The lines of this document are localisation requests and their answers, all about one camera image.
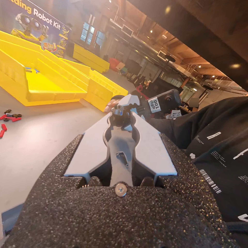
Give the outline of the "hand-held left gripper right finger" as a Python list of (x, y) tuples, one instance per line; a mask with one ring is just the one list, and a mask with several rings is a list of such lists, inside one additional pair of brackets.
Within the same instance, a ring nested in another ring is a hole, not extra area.
[(159, 177), (177, 177), (178, 172), (161, 133), (134, 112), (131, 113), (131, 126), (135, 141), (131, 172), (133, 186), (140, 186), (145, 178), (151, 179), (155, 186)]

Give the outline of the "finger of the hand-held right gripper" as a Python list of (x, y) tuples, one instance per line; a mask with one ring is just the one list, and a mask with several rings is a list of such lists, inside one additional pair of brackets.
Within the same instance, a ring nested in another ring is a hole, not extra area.
[(136, 110), (137, 115), (144, 119), (145, 121), (149, 121), (151, 119), (151, 111), (150, 110)]
[(128, 107), (130, 105), (140, 106), (140, 99), (137, 95), (128, 94), (124, 96), (118, 103), (118, 108)]

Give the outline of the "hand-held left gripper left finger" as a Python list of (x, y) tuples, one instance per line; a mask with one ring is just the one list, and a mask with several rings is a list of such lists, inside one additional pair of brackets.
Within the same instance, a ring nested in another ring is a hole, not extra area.
[(83, 133), (64, 177), (83, 177), (87, 184), (92, 177), (97, 177), (103, 186), (110, 186), (112, 164), (108, 142), (111, 139), (111, 117), (112, 113), (108, 113)]

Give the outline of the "black round toy lens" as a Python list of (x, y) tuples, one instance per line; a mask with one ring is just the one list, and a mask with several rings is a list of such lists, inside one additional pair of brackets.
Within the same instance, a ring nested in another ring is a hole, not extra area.
[(110, 125), (113, 127), (120, 127), (122, 131), (132, 132), (132, 126), (130, 122), (131, 112), (137, 113), (136, 108), (123, 107), (116, 105), (111, 109), (112, 115), (110, 116)]

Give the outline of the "grey curved brick panel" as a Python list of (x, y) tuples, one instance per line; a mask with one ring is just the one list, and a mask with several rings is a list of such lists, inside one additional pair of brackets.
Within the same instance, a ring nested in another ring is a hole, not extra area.
[(129, 162), (128, 162), (127, 156), (126, 156), (124, 151), (118, 151), (116, 153), (116, 157), (122, 159), (122, 161), (125, 164), (126, 168), (129, 168)]

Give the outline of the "person's right hand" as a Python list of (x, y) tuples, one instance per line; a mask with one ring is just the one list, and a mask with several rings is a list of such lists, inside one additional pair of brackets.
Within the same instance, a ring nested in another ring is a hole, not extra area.
[(109, 112), (111, 112), (111, 109), (114, 108), (115, 106), (117, 106), (119, 104), (119, 101), (121, 99), (111, 99), (109, 101), (109, 103), (106, 105), (105, 109), (104, 109), (104, 113), (107, 114)]

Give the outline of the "printed white paper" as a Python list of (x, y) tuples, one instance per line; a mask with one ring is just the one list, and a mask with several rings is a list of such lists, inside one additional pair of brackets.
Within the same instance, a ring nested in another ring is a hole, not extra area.
[(182, 116), (181, 110), (172, 110), (170, 114), (166, 115), (166, 119), (176, 119)]

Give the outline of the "yellow plastic storage bin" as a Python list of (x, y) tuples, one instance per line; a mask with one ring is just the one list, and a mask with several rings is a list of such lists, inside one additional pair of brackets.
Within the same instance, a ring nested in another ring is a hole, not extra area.
[(104, 112), (106, 105), (110, 102), (112, 97), (128, 95), (128, 90), (111, 81), (96, 70), (92, 70), (89, 66), (63, 58), (61, 59), (90, 78), (88, 93), (85, 100), (100, 111)]
[(61, 58), (2, 31), (0, 39), (0, 85), (24, 106), (76, 102), (86, 97), (90, 78)]

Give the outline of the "stacked yellow bins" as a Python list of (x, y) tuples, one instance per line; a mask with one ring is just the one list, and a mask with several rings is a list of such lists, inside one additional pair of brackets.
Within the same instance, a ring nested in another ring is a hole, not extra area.
[(107, 72), (110, 64), (78, 44), (74, 44), (73, 58), (99, 73)]

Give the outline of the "paned window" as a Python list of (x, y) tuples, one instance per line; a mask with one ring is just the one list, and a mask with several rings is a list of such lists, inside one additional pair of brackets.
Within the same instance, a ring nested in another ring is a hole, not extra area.
[(94, 32), (95, 32), (95, 28), (89, 25), (88, 23), (84, 22), (80, 39), (83, 42), (85, 42), (87, 45), (94, 44), (94, 47), (98, 45), (100, 48), (102, 48), (102, 45), (105, 40), (105, 35), (101, 31), (97, 31), (96, 37), (93, 40)]

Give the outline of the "pile of small brick parts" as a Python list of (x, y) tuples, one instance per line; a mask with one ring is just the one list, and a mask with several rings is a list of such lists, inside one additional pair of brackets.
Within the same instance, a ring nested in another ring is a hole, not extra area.
[(22, 114), (14, 114), (11, 113), (12, 110), (8, 109), (4, 112), (4, 114), (0, 117), (0, 121), (2, 121), (3, 123), (1, 123), (1, 131), (0, 131), (0, 139), (3, 138), (4, 134), (7, 132), (8, 128), (5, 124), (5, 122), (17, 122), (22, 120)]

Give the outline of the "dark blue toy kit box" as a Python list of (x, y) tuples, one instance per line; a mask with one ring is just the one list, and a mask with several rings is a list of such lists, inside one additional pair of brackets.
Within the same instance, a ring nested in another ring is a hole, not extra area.
[(64, 58), (71, 28), (27, 0), (1, 1), (1, 31)]

